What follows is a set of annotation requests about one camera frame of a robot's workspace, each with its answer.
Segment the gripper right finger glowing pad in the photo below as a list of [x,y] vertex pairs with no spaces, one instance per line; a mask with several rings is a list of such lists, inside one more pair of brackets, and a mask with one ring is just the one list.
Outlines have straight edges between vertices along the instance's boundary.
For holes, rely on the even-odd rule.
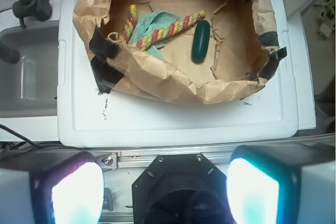
[[241,145],[226,189],[237,223],[335,223],[335,147]]

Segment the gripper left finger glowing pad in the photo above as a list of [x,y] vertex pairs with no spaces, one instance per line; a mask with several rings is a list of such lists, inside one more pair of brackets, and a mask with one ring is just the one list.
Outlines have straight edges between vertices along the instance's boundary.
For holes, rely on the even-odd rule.
[[88,151],[1,153],[1,223],[98,223],[103,198]]

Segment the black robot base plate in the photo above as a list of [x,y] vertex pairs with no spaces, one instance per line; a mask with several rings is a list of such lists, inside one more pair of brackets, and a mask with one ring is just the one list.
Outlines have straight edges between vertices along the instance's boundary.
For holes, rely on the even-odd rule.
[[132,184],[134,223],[234,223],[226,175],[203,154],[159,155]]

